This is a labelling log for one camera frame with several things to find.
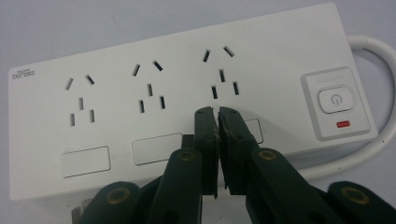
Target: white power strip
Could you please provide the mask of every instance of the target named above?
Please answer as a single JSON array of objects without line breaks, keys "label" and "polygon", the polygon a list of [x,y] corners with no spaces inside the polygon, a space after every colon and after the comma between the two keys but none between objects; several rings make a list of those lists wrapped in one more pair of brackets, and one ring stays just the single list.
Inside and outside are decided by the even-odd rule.
[{"label": "white power strip", "polygon": [[291,155],[377,136],[333,4],[161,36],[9,71],[13,200],[163,173],[193,113],[241,112]]}]

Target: socket slot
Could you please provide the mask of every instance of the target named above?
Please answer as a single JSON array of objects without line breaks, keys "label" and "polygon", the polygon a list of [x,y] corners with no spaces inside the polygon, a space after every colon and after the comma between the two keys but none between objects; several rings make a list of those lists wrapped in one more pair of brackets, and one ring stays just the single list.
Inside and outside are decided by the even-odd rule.
[{"label": "socket slot", "polygon": [[145,105],[143,103],[143,100],[139,101],[139,108],[141,114],[145,113]]},{"label": "socket slot", "polygon": [[203,59],[203,62],[204,62],[204,63],[207,62],[207,59],[209,58],[209,54],[210,54],[210,50],[207,49],[207,50],[206,50],[206,53],[205,53],[205,56],[204,56],[204,59]]},{"label": "socket slot", "polygon": [[70,126],[76,126],[76,118],[74,114],[70,114]]},{"label": "socket slot", "polygon": [[157,61],[154,61],[153,63],[154,63],[154,65],[158,68],[158,70],[159,70],[160,72],[163,70],[163,68],[160,66],[159,63],[157,63]]},{"label": "socket slot", "polygon": [[152,96],[152,86],[150,83],[148,84],[148,96]]},{"label": "socket slot", "polygon": [[235,95],[239,95],[238,83],[236,81],[233,82],[233,91],[235,92]]},{"label": "socket slot", "polygon": [[66,85],[66,90],[67,91],[70,90],[70,87],[72,86],[73,80],[74,80],[73,78],[70,78],[69,81],[67,82],[67,85]]},{"label": "socket slot", "polygon": [[136,64],[136,66],[134,67],[134,72],[132,73],[132,76],[136,77],[137,73],[139,72],[139,68],[140,68],[140,64]]},{"label": "socket slot", "polygon": [[233,57],[233,56],[235,55],[235,54],[233,53],[233,51],[230,50],[230,48],[228,48],[227,46],[224,46],[223,49],[228,53],[228,55],[230,55],[230,57]]},{"label": "socket slot", "polygon": [[216,86],[212,86],[213,99],[218,99],[218,91],[216,90]]},{"label": "socket slot", "polygon": [[85,76],[88,81],[91,83],[91,85],[95,84],[95,82],[93,81],[93,79],[90,77],[90,75]]},{"label": "socket slot", "polygon": [[225,82],[224,70],[223,70],[223,69],[219,69],[219,73],[220,73],[220,80],[221,80],[221,82]]},{"label": "socket slot", "polygon": [[90,121],[91,123],[95,123],[95,113],[93,110],[90,110]]},{"label": "socket slot", "polygon": [[79,98],[78,104],[79,104],[79,110],[84,110],[84,99]]},{"label": "socket slot", "polygon": [[163,96],[160,96],[160,101],[161,101],[161,109],[165,109],[165,99]]}]

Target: power symbol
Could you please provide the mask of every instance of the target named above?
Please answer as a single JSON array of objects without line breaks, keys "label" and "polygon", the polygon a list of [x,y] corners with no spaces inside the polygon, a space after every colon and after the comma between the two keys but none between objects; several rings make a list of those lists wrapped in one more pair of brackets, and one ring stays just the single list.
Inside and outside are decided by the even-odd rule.
[{"label": "power symbol", "polygon": [[334,94],[331,100],[332,103],[335,105],[340,105],[341,103],[343,103],[343,97],[341,97],[339,94]]}]

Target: red indicator light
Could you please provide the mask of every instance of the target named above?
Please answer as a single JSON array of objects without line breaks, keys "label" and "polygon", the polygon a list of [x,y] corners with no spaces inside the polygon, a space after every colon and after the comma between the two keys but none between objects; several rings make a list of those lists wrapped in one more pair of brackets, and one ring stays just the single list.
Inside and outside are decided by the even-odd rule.
[{"label": "red indicator light", "polygon": [[345,128],[345,127],[349,127],[349,126],[350,126],[349,120],[337,122],[337,128]]}]

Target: brass screw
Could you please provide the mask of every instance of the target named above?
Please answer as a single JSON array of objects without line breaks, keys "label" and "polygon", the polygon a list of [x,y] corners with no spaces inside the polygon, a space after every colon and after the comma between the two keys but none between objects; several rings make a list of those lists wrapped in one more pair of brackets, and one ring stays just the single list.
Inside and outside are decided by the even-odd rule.
[{"label": "brass screw", "polygon": [[259,156],[266,161],[273,161],[274,159],[276,159],[276,154],[267,150],[259,152]]},{"label": "brass screw", "polygon": [[352,187],[343,187],[341,189],[341,193],[343,194],[344,197],[346,197],[353,203],[365,205],[370,202],[369,196],[367,196],[367,194],[361,192],[361,190],[359,190],[359,189],[355,189]]},{"label": "brass screw", "polygon": [[125,200],[127,200],[130,195],[131,195],[131,191],[129,191],[127,188],[120,187],[120,188],[111,190],[107,194],[106,199],[107,199],[107,202],[110,204],[118,204],[118,203],[122,203]]},{"label": "brass screw", "polygon": [[180,152],[178,154],[178,158],[183,160],[183,161],[190,161],[194,157],[195,157],[195,155],[192,152],[189,152],[189,151]]}]

